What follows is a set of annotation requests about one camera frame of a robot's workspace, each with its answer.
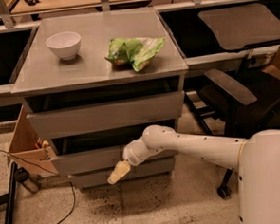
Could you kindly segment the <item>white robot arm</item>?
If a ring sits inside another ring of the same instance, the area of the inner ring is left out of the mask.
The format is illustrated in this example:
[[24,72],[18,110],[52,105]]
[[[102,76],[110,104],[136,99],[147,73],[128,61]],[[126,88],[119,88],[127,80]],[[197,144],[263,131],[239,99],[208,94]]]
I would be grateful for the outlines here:
[[177,133],[150,125],[123,150],[108,182],[168,150],[195,156],[238,173],[239,224],[280,224],[280,130],[264,130],[248,139]]

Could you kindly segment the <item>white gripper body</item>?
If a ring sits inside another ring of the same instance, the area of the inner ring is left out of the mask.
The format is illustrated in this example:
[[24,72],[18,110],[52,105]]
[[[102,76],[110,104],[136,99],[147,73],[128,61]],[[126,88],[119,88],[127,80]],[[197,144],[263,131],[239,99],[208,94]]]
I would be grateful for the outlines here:
[[138,138],[123,149],[122,158],[134,167],[144,163],[158,152],[156,149],[148,148],[142,138]]

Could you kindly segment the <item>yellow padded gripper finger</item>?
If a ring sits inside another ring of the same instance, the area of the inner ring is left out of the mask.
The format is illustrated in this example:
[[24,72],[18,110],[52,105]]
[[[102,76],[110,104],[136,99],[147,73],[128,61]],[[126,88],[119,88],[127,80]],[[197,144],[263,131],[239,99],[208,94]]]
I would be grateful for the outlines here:
[[108,183],[111,185],[116,184],[121,178],[125,177],[130,171],[130,164],[126,160],[119,161],[115,169],[111,172],[108,178]]

